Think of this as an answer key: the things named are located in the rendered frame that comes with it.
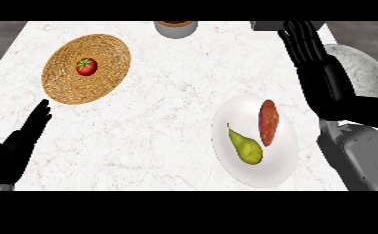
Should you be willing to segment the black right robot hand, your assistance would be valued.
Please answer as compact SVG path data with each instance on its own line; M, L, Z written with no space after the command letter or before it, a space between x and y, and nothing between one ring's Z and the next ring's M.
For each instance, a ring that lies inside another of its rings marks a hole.
M305 102L320 119L378 128L378 98L357 96L338 59L326 53L308 21L284 21L277 31L296 69Z

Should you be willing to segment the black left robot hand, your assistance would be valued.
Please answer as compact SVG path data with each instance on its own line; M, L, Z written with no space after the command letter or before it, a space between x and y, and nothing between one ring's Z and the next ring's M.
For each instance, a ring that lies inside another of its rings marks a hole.
M20 129L0 143L0 185L11 187L19 181L50 119L48 100L42 99Z

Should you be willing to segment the white plate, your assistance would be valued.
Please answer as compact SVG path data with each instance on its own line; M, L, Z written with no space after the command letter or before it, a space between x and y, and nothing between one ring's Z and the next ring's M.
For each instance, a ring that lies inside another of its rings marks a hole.
M268 144L262 142L262 103L264 99L252 95L230 98L215 112L211 125L211 142L218 161L231 177L255 188L282 184L298 161L295 130L279 107L273 139Z

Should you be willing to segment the woven wicker bowl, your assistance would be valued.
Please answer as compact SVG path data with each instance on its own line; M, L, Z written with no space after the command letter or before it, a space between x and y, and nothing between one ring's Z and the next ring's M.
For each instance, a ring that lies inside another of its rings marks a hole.
M107 34L81 36L48 58L41 73L44 92L59 103L88 103L115 89L128 69L125 43Z

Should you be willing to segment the green pear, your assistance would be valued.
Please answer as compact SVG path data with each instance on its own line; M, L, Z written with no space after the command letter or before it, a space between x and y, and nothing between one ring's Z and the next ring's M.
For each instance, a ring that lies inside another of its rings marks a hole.
M256 141L227 128L228 139L243 163L256 165L262 160L262 149Z

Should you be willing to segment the grey marbled round object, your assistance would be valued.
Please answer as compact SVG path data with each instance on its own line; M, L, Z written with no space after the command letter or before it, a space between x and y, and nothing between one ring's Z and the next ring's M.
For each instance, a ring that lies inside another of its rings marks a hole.
M324 50L345 69L355 94L378 98L378 61L355 48L327 44Z

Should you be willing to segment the brown sweet potato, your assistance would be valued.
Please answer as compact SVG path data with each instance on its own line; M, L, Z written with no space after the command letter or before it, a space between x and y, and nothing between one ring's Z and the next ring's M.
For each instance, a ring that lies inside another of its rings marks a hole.
M274 139L279 124L279 113L271 100L262 102L258 113L258 130L264 146L268 146Z

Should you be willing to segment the dark grey appliance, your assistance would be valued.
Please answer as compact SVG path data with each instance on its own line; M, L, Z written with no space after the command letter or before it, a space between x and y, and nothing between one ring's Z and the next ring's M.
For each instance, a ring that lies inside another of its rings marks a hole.
M317 31L324 24L323 21L298 21L299 28ZM283 21L252 21L251 28L253 31L279 31L284 29Z

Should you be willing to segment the red tomato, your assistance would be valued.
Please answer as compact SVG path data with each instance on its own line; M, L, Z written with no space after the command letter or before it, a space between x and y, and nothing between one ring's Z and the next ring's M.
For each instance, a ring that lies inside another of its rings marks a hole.
M91 58L82 58L76 62L76 73L81 76L90 76L97 70L97 62Z

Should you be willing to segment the grey pot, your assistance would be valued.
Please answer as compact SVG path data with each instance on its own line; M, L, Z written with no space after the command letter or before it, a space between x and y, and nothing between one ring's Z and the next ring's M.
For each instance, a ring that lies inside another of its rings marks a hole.
M197 27L196 21L183 21L175 23L166 21L155 21L153 24L157 33L171 39L187 37L194 32Z

